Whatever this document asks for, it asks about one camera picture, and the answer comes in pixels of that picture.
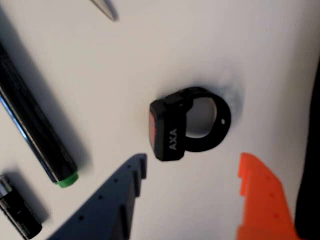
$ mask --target black pen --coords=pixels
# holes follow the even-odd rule
[[[0,44],[0,102],[52,180],[62,188],[77,179],[77,166]]]

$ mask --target dark blue plastic part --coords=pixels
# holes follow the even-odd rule
[[[128,240],[147,156],[127,160],[49,240]]]

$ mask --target black cylinder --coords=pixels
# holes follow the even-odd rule
[[[50,179],[65,188],[77,166],[0,44],[0,101]]]
[[[32,239],[40,233],[40,222],[8,178],[3,175],[0,176],[0,209],[24,239]]]

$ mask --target black object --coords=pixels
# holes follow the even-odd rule
[[[41,224],[4,175],[0,176],[0,209],[24,239],[32,239],[40,233]]]
[[[210,133],[201,138],[186,136],[187,112],[197,98],[213,99],[217,115]],[[185,151],[203,152],[219,145],[228,133],[231,112],[219,96],[202,87],[189,87],[150,105],[149,138],[157,159],[179,160]]]
[[[147,156],[127,160],[49,240],[128,240]]]
[[[320,239],[320,64],[318,65],[310,106],[309,135],[302,181],[295,209],[295,228],[300,238]]]
[[[0,101],[50,179],[61,187],[67,187],[77,180],[76,164],[1,44]]]

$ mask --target hole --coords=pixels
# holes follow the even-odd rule
[[[208,135],[216,118],[217,107],[211,98],[200,97],[194,99],[192,108],[186,113],[186,136],[202,138]]]

